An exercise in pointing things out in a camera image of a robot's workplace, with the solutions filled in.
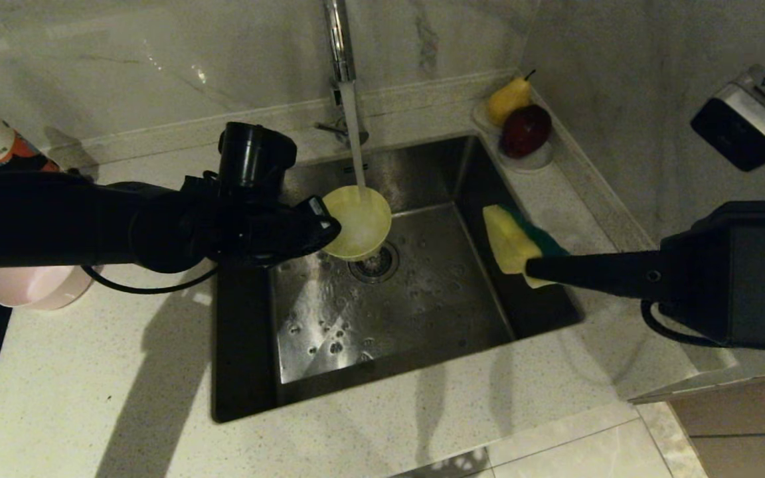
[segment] backsplash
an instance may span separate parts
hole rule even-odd
[[[348,0],[359,89],[514,67],[538,3]],[[0,115],[47,147],[325,98],[326,35],[319,0],[0,0]]]
[[[726,200],[765,199],[689,127],[751,64],[765,66],[765,2],[543,2],[520,70],[659,241]]]

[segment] red apple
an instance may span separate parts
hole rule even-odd
[[[501,151],[508,157],[525,157],[536,151],[551,134],[551,115],[540,106],[530,105],[510,113],[503,122]]]

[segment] water stream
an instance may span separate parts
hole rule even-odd
[[[359,186],[359,198],[365,199],[365,169],[362,166],[362,144],[359,140],[359,115],[356,112],[356,82],[338,84],[344,107],[344,119],[347,120],[347,132],[350,138],[350,152],[353,154],[353,170],[356,184]]]

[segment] stainless steel sink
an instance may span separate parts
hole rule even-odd
[[[225,422],[580,321],[565,290],[491,256],[482,209],[517,206],[476,137],[365,158],[394,220],[379,256],[325,253],[218,276],[213,415]],[[350,160],[294,167],[282,202],[355,184]]]

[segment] countertop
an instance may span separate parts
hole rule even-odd
[[[367,149],[480,134],[473,100],[370,116]],[[283,130],[300,161],[344,155],[328,133]],[[571,154],[555,147],[555,154]],[[98,167],[98,182],[180,187],[218,166],[216,144]],[[616,251],[564,173],[503,170],[531,220],[573,254]],[[193,278],[136,266],[104,275],[157,287]],[[94,284],[60,311],[13,312],[0,356],[0,478],[388,476],[697,373],[646,329],[638,303],[573,290],[586,320],[493,350],[227,424],[210,417],[213,284],[136,296]]]

